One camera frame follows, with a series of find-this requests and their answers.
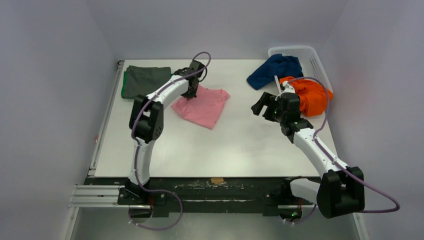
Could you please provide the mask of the pink t shirt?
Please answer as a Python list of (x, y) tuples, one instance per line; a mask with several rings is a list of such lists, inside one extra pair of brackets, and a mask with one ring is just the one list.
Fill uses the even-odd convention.
[(229, 93), (223, 89), (199, 86), (196, 97), (190, 99), (181, 97), (171, 105), (171, 108), (184, 120), (212, 130), (229, 98)]

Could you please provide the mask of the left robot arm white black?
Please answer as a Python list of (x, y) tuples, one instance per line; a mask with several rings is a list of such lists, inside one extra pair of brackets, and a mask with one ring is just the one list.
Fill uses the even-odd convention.
[(130, 174), (122, 198), (129, 197), (138, 205), (149, 199), (150, 163), (156, 140), (164, 130), (164, 111), (177, 98), (196, 97), (199, 82), (207, 74), (208, 64), (192, 60), (189, 67), (178, 69), (170, 79), (152, 93), (134, 99), (129, 128), (134, 140), (134, 154)]

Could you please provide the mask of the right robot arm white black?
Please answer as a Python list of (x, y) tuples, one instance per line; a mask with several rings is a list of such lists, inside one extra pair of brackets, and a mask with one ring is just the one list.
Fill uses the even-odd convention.
[(280, 191), (282, 200), (288, 204), (299, 198), (307, 200), (317, 205), (327, 219), (364, 210), (365, 190), (360, 183), (364, 179), (362, 170), (337, 160), (315, 135), (313, 125), (302, 118), (299, 107), (300, 98), (290, 92), (280, 96), (264, 92), (251, 107), (256, 116), (266, 108), (262, 115), (264, 119), (278, 123), (282, 134), (305, 154), (319, 174), (319, 183), (301, 176), (285, 179)]

